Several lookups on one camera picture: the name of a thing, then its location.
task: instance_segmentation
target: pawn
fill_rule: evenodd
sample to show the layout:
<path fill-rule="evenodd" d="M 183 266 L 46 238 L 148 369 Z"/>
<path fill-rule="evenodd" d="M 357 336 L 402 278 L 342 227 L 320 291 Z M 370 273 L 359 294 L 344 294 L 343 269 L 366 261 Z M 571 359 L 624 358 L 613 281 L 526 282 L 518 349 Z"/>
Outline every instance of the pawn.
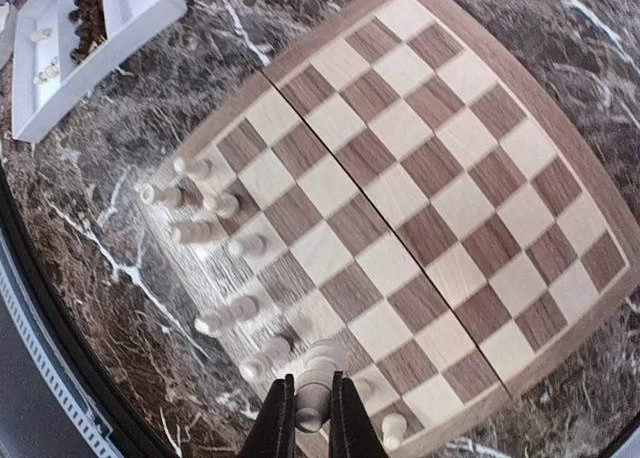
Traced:
<path fill-rule="evenodd" d="M 391 413 L 382 420 L 382 445 L 387 450 L 397 450 L 402 446 L 407 432 L 407 420 L 399 413 Z"/>
<path fill-rule="evenodd" d="M 267 341 L 262 349 L 240 363 L 240 374 L 250 383 L 259 381 L 273 368 L 273 363 L 286 358 L 291 353 L 291 345 L 281 336 Z"/>

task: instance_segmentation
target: dark wood square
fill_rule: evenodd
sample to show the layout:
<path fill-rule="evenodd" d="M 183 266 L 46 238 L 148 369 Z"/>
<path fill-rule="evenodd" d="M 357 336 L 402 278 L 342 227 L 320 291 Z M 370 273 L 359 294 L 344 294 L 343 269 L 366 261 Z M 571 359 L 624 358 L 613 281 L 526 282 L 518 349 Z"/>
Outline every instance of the dark wood square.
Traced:
<path fill-rule="evenodd" d="M 531 348 L 538 351 L 567 326 L 562 311 L 547 292 L 516 318 Z"/>
<path fill-rule="evenodd" d="M 558 225 L 553 225 L 531 245 L 527 256 L 548 284 L 578 259 L 575 250 Z"/>
<path fill-rule="evenodd" d="M 520 246 L 498 215 L 493 215 L 462 245 L 487 278 L 520 252 Z"/>
<path fill-rule="evenodd" d="M 515 128 L 526 116 L 520 106 L 500 85 L 496 85 L 471 105 L 471 111 L 498 139 Z"/>
<path fill-rule="evenodd" d="M 462 100 L 440 77 L 434 77 L 406 99 L 433 130 L 464 107 Z"/>

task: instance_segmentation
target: white pawn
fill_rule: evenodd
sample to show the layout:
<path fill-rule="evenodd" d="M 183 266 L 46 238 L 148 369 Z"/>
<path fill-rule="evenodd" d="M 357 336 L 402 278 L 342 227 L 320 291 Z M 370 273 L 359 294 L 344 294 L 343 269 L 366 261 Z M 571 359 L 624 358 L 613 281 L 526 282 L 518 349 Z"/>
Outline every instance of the white pawn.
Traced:
<path fill-rule="evenodd" d="M 259 381 L 273 368 L 273 363 L 286 358 L 291 353 L 291 345 L 281 336 L 267 341 L 262 349 L 240 363 L 240 374 L 250 383 Z"/>
<path fill-rule="evenodd" d="M 196 330 L 203 335 L 219 336 L 222 330 L 258 314 L 258 303 L 251 296 L 235 299 L 229 306 L 223 306 L 195 319 Z"/>
<path fill-rule="evenodd" d="M 232 194 L 223 193 L 218 196 L 205 196 L 202 200 L 202 206 L 220 218 L 231 218 L 240 209 L 240 202 Z"/>
<path fill-rule="evenodd" d="M 140 199 L 145 205 L 160 203 L 169 208 L 177 208 L 182 204 L 182 191 L 175 187 L 161 190 L 147 183 L 140 189 Z"/>
<path fill-rule="evenodd" d="M 382 420 L 382 445 L 387 450 L 397 450 L 402 446 L 407 432 L 407 420 L 399 413 L 391 413 Z"/>

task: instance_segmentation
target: light wood square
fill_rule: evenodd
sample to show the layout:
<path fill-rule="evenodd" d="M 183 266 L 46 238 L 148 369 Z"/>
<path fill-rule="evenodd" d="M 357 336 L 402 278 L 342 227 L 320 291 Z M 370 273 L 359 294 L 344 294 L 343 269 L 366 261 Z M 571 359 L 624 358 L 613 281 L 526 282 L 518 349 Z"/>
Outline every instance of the light wood square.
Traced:
<path fill-rule="evenodd" d="M 502 380 L 513 378 L 535 359 L 534 351 L 514 321 L 487 338 L 480 349 Z"/>
<path fill-rule="evenodd" d="M 436 136 L 467 170 L 498 146 L 498 141 L 469 108 L 445 122 L 436 130 Z"/>
<path fill-rule="evenodd" d="M 394 228 L 402 225 L 429 202 L 399 163 L 391 165 L 371 182 L 365 192 Z"/>
<path fill-rule="evenodd" d="M 369 123 L 369 128 L 398 161 L 433 136 L 431 128 L 404 100 L 396 101 Z"/>
<path fill-rule="evenodd" d="M 498 215 L 522 248 L 553 224 L 553 215 L 530 184 L 511 196 L 498 209 Z"/>
<path fill-rule="evenodd" d="M 325 221 L 295 242 L 291 253 L 318 287 L 352 261 L 351 253 Z"/>
<path fill-rule="evenodd" d="M 307 122 L 333 152 L 366 128 L 364 121 L 340 95 L 333 95 L 313 110 L 307 116 Z"/>
<path fill-rule="evenodd" d="M 511 316 L 518 316 L 547 289 L 525 253 L 511 260 L 489 282 Z"/>
<path fill-rule="evenodd" d="M 416 342 L 439 371 L 458 363 L 475 350 L 475 344 L 451 311 L 416 335 Z"/>
<path fill-rule="evenodd" d="M 374 361 L 380 361 L 412 337 L 411 330 L 386 300 L 349 323 L 349 329 Z"/>
<path fill-rule="evenodd" d="M 558 225 L 578 255 L 588 251 L 607 230 L 602 212 L 586 192 L 562 212 Z"/>
<path fill-rule="evenodd" d="M 494 212 L 493 205 L 467 174 L 451 182 L 431 199 L 431 203 L 460 240 Z"/>
<path fill-rule="evenodd" d="M 336 91 L 346 88 L 369 69 L 367 60 L 343 39 L 327 45 L 309 62 Z"/>
<path fill-rule="evenodd" d="M 376 17 L 404 41 L 435 23 L 431 12 L 417 0 L 394 0 L 376 12 Z"/>
<path fill-rule="evenodd" d="M 246 113 L 258 134 L 272 146 L 300 123 L 300 116 L 274 88 L 262 95 Z"/>
<path fill-rule="evenodd" d="M 333 215 L 358 193 L 353 180 L 332 155 L 316 163 L 299 179 L 298 185 L 325 218 Z"/>
<path fill-rule="evenodd" d="M 465 105 L 473 103 L 498 82 L 496 74 L 471 50 L 464 50 L 438 69 L 438 75 Z"/>
<path fill-rule="evenodd" d="M 400 96 L 407 96 L 434 73 L 433 68 L 405 44 L 380 58 L 373 68 Z"/>
<path fill-rule="evenodd" d="M 502 139 L 502 148 L 529 180 L 556 157 L 550 138 L 531 118 L 523 120 Z"/>
<path fill-rule="evenodd" d="M 391 232 L 360 253 L 356 261 L 384 297 L 391 296 L 420 272 L 409 252 Z"/>

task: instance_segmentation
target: chessboard square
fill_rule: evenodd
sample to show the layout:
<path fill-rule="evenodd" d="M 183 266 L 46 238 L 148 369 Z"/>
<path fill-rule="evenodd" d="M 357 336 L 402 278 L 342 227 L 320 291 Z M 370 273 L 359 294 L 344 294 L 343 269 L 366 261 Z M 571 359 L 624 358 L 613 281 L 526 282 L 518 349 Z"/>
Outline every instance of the chessboard square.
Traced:
<path fill-rule="evenodd" d="M 258 134 L 272 146 L 300 123 L 300 116 L 276 89 L 265 93 L 246 113 Z"/>
<path fill-rule="evenodd" d="M 486 279 L 460 243 L 456 243 L 427 269 L 427 275 L 449 306 L 462 304 Z"/>
<path fill-rule="evenodd" d="M 400 96 L 406 96 L 433 76 L 433 68 L 427 65 L 415 51 L 402 44 L 378 60 L 373 69 L 389 83 Z"/>
<path fill-rule="evenodd" d="M 582 318 L 598 300 L 598 290 L 580 261 L 549 287 L 549 293 L 570 325 Z"/>
<path fill-rule="evenodd" d="M 588 193 L 582 193 L 562 212 L 558 225 L 578 255 L 591 248 L 607 230 L 602 212 Z"/>
<path fill-rule="evenodd" d="M 438 23 L 412 39 L 409 46 L 433 69 L 440 68 L 463 49 L 458 40 Z"/>
<path fill-rule="evenodd" d="M 498 146 L 493 135 L 468 108 L 442 125 L 436 136 L 465 169 Z"/>
<path fill-rule="evenodd" d="M 346 41 L 360 56 L 369 63 L 373 63 L 401 40 L 384 23 L 374 18 L 349 36 Z"/>
<path fill-rule="evenodd" d="M 327 281 L 320 291 L 345 322 L 357 318 L 383 298 L 355 262 Z"/>
<path fill-rule="evenodd" d="M 534 351 L 538 351 L 567 326 L 567 320 L 547 292 L 516 318 L 516 324 Z"/>
<path fill-rule="evenodd" d="M 540 125 L 528 118 L 508 133 L 501 145 L 528 180 L 556 156 L 550 138 Z"/>
<path fill-rule="evenodd" d="M 447 222 L 431 205 L 402 225 L 398 234 L 422 267 L 429 266 L 457 241 Z"/>
<path fill-rule="evenodd" d="M 580 185 L 560 158 L 553 160 L 532 182 L 554 216 L 580 194 Z"/>
<path fill-rule="evenodd" d="M 341 90 L 369 69 L 369 63 L 343 39 L 326 46 L 309 60 L 333 86 Z"/>
<path fill-rule="evenodd" d="M 400 394 L 411 391 L 438 373 L 422 348 L 413 340 L 382 359 L 378 368 Z"/>
<path fill-rule="evenodd" d="M 387 224 L 362 193 L 338 210 L 328 223 L 353 256 L 388 230 Z"/>
<path fill-rule="evenodd" d="M 498 77 L 471 50 L 464 50 L 438 69 L 438 76 L 458 95 L 470 104 L 493 88 Z"/>
<path fill-rule="evenodd" d="M 471 105 L 471 110 L 498 139 L 526 118 L 520 106 L 500 85 L 496 85 Z"/>
<path fill-rule="evenodd" d="M 433 15 L 417 0 L 394 0 L 378 11 L 376 17 L 405 41 L 435 22 Z"/>
<path fill-rule="evenodd" d="M 503 381 L 516 376 L 535 359 L 535 353 L 512 321 L 488 338 L 480 349 Z"/>
<path fill-rule="evenodd" d="M 429 202 L 399 163 L 372 181 L 365 193 L 394 228 Z"/>
<path fill-rule="evenodd" d="M 411 255 L 391 232 L 360 253 L 356 261 L 384 297 L 395 293 L 420 272 Z"/>
<path fill-rule="evenodd" d="M 327 149 L 307 125 L 300 124 L 273 147 L 273 152 L 289 173 L 299 178 L 327 154 Z"/>
<path fill-rule="evenodd" d="M 266 148 L 267 144 L 247 120 L 240 123 L 218 144 L 220 153 L 236 173 L 244 169 Z"/>
<path fill-rule="evenodd" d="M 433 130 L 464 107 L 458 95 L 437 76 L 409 95 L 407 103 Z"/>
<path fill-rule="evenodd" d="M 547 284 L 552 283 L 578 259 L 558 225 L 553 225 L 538 238 L 527 250 L 527 255 Z"/>
<path fill-rule="evenodd" d="M 398 99 L 398 94 L 375 70 L 358 78 L 340 96 L 366 122 L 373 120 Z"/>
<path fill-rule="evenodd" d="M 502 148 L 493 150 L 469 174 L 493 206 L 501 205 L 526 183 L 524 175 Z"/>
<path fill-rule="evenodd" d="M 625 267 L 620 250 L 608 232 L 585 253 L 582 264 L 598 291 L 604 290 Z"/>
<path fill-rule="evenodd" d="M 440 371 L 451 367 L 476 347 L 451 311 L 430 323 L 415 339 Z"/>
<path fill-rule="evenodd" d="M 553 224 L 553 215 L 529 184 L 498 209 L 498 215 L 522 248 L 527 248 Z"/>
<path fill-rule="evenodd" d="M 287 191 L 264 214 L 287 246 L 322 219 L 320 212 L 298 186 Z"/>
<path fill-rule="evenodd" d="M 423 274 L 389 297 L 389 303 L 412 333 L 424 329 L 448 310 L 438 291 Z"/>
<path fill-rule="evenodd" d="M 396 101 L 369 124 L 391 154 L 402 160 L 433 136 L 431 128 L 404 100 Z"/>
<path fill-rule="evenodd" d="M 316 286 L 321 286 L 351 262 L 347 250 L 326 222 L 299 239 L 291 253 Z"/>
<path fill-rule="evenodd" d="M 253 160 L 238 177 L 262 209 L 271 205 L 295 184 L 291 174 L 271 150 Z"/>
<path fill-rule="evenodd" d="M 476 343 L 482 343 L 511 320 L 509 311 L 490 285 L 476 292 L 455 313 Z"/>
<path fill-rule="evenodd" d="M 525 253 L 511 260 L 489 283 L 511 316 L 520 314 L 547 289 Z"/>
<path fill-rule="evenodd" d="M 335 90 L 313 65 L 287 83 L 280 90 L 291 106 L 303 115 L 329 98 Z"/>
<path fill-rule="evenodd" d="M 498 215 L 493 215 L 462 244 L 487 278 L 520 252 L 518 243 Z"/>
<path fill-rule="evenodd" d="M 459 239 L 465 238 L 494 213 L 494 208 L 467 174 L 460 175 L 431 199 Z"/>
<path fill-rule="evenodd" d="M 459 414 L 464 403 L 442 375 L 435 375 L 402 399 L 429 430 Z"/>
<path fill-rule="evenodd" d="M 413 181 L 431 198 L 462 173 L 462 167 L 438 138 L 427 141 L 402 161 Z"/>
<path fill-rule="evenodd" d="M 349 323 L 369 356 L 380 361 L 412 337 L 411 331 L 387 301 L 381 301 Z"/>
<path fill-rule="evenodd" d="M 393 155 L 368 128 L 341 148 L 336 158 L 361 187 L 395 163 Z"/>
<path fill-rule="evenodd" d="M 313 110 L 307 116 L 307 123 L 327 148 L 334 152 L 366 128 L 340 95 L 333 95 Z"/>
<path fill-rule="evenodd" d="M 331 155 L 321 159 L 298 180 L 298 184 L 325 218 L 358 193 L 349 175 Z"/>
<path fill-rule="evenodd" d="M 463 403 L 473 400 L 498 381 L 495 372 L 478 350 L 465 356 L 442 376 Z"/>

